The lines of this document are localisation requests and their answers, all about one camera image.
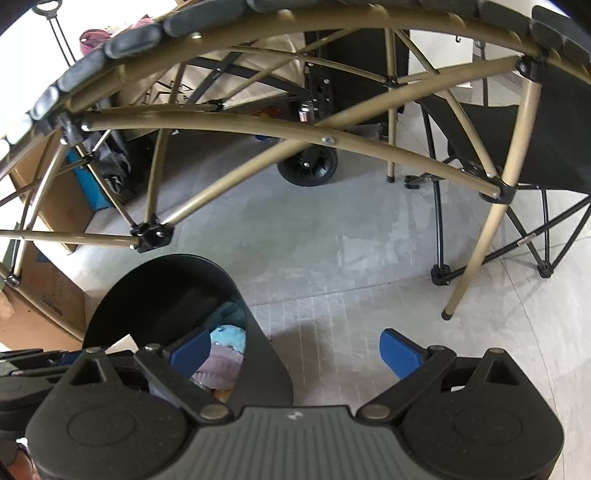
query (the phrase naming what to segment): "folding chair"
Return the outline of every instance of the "folding chair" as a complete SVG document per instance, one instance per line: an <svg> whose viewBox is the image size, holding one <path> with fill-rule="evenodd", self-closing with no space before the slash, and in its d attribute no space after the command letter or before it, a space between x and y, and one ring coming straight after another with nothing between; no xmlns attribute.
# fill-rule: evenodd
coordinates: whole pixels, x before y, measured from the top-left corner
<svg viewBox="0 0 591 480"><path fill-rule="evenodd" d="M533 18L552 27L557 41L587 55L591 51L591 37L579 28L570 18L556 14L543 7L533 9ZM542 89L538 114L525 158L517 190L539 190L541 192L544 223L532 231L526 231L523 224L509 205L506 214L517 229L520 238L485 256L484 262L492 261L515 248L527 245L542 278L550 278L554 270L569 251L573 242L587 223L591 215L591 89L572 77L564 75L553 67L545 67L541 72ZM418 100L425 123L430 157L435 159L435 145L430 118L439 126L448 140L449 163L459 160L462 169L483 178L486 174L480 164L479 156L465 129L460 124L447 100L431 95ZM502 171L513 135L517 115L517 105L490 107L484 105L461 104L475 132L482 140L495 168ZM435 285L448 285L452 279L462 275L466 267L452 271L444 262L443 214L441 211L441 179L423 174L419 177L408 176L405 186L409 189L432 180L436 211L437 264L431 270L431 279ZM548 214L548 190L570 190L587 196L571 208L550 219ZM492 199L481 197L491 203ZM575 227L562 250L554 260L550 258L550 229L587 207L583 217ZM544 258L536 250L532 240L544 234ZM449 319L444 310L442 317Z"/></svg>

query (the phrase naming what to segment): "cardboard box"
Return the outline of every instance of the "cardboard box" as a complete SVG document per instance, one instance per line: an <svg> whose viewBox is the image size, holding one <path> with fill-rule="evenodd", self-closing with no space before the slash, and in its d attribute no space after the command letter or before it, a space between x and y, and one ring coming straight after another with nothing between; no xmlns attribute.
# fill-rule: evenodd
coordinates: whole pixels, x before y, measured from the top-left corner
<svg viewBox="0 0 591 480"><path fill-rule="evenodd" d="M32 244L25 250L22 288L26 288L67 323L84 332L84 292L67 278ZM82 343L59 325L46 319L23 296L11 288L2 291L12 304L14 314L0 320L0 343L15 350L78 350Z"/></svg>
<svg viewBox="0 0 591 480"><path fill-rule="evenodd" d="M53 150L59 141L60 132L56 132L48 137L47 141L31 150L10 172L10 177L16 189L22 188L34 180L37 165L45 148L49 147ZM46 170L51 161L51 156L46 156L44 165L41 166L40 175L43 175ZM39 218L53 232L82 233L86 230L92 215L92 209L88 205L88 201L72 171L55 178L39 211ZM76 249L76 245L65 245L65 247L70 252Z"/></svg>

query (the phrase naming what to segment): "blue fabric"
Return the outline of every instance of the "blue fabric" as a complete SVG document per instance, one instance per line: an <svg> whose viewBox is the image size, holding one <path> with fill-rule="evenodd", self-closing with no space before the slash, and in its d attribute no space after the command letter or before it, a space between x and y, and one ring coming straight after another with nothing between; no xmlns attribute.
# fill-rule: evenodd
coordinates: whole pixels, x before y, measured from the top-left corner
<svg viewBox="0 0 591 480"><path fill-rule="evenodd" d="M231 348L244 355L246 332L235 325L220 325L211 333L212 343Z"/></svg>
<svg viewBox="0 0 591 480"><path fill-rule="evenodd" d="M71 150L67 156L68 163L74 163L80 160L78 156ZM109 208L111 204L105 198L102 191L100 190L99 184L96 182L95 178L92 176L92 173L83 169L83 168L75 168L74 175L76 176L76 180L80 184L80 188L82 192L86 196L86 200L88 200L88 205L93 212L97 212L102 210L103 208Z"/></svg>

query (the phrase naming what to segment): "white wall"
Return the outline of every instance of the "white wall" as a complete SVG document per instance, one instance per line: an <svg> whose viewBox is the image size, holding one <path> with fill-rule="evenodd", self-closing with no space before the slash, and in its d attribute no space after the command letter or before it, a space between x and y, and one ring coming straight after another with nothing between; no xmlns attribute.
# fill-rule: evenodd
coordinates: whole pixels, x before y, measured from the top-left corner
<svg viewBox="0 0 591 480"><path fill-rule="evenodd" d="M64 0L58 19L76 58L79 38L90 28L130 24L144 14L161 15L174 0ZM45 18L24 14L0 37L0 135L12 119L33 106L67 64Z"/></svg>

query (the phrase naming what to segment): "black plastic connector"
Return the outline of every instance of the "black plastic connector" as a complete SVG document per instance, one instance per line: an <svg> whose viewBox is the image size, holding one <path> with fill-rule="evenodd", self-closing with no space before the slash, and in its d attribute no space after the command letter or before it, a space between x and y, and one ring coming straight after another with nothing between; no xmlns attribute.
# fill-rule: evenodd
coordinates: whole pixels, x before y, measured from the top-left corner
<svg viewBox="0 0 591 480"><path fill-rule="evenodd" d="M21 281L21 277L14 273L10 273L10 275L6 277L6 284L12 288L18 288L21 285Z"/></svg>
<svg viewBox="0 0 591 480"><path fill-rule="evenodd" d="M488 179L488 182L493 183L497 187L500 188L501 192L497 198L489 197L488 195L484 195L483 193L479 193L480 198L488 203L498 203L500 205L510 205L515 197L515 193L517 192L517 187L512 187L511 185L507 185L501 177L494 177L492 179Z"/></svg>
<svg viewBox="0 0 591 480"><path fill-rule="evenodd" d="M153 221L140 223L132 228L130 233L139 238L139 246L136 250L142 254L170 244L173 239L174 227Z"/></svg>
<svg viewBox="0 0 591 480"><path fill-rule="evenodd" d="M517 71L532 82L540 82L540 73L548 65L548 52L542 50L539 58L526 55L517 61Z"/></svg>
<svg viewBox="0 0 591 480"><path fill-rule="evenodd" d="M214 110L214 112L221 112L223 110L223 101L219 98L209 100L205 103L208 105L215 105L216 109Z"/></svg>

